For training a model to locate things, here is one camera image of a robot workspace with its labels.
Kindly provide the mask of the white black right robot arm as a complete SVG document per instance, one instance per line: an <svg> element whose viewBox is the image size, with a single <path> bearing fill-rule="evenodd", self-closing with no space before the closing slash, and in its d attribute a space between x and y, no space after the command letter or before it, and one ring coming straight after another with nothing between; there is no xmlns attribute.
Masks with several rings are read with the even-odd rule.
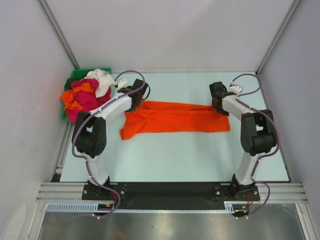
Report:
<svg viewBox="0 0 320 240"><path fill-rule="evenodd" d="M217 113L232 115L240 121L240 144L243 156L239 168L232 176L229 195L242 201L257 190L255 175L263 158L270 156L278 145L273 113L269 109L257 110L240 100L242 87L232 84L227 88L221 81L209 85L211 104Z"/></svg>

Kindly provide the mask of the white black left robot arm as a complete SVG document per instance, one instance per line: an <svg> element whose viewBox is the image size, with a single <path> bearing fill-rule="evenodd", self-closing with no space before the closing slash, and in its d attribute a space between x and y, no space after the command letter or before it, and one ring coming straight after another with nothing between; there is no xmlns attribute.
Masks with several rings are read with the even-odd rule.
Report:
<svg viewBox="0 0 320 240"><path fill-rule="evenodd" d="M100 200L111 193L105 184L110 178L101 157L107 146L107 126L119 115L137 110L150 89L141 79L136 79L133 85L121 79L116 86L118 90L109 101L90 112L78 113L71 139L72 154L84 160L88 180L95 185L93 194Z"/></svg>

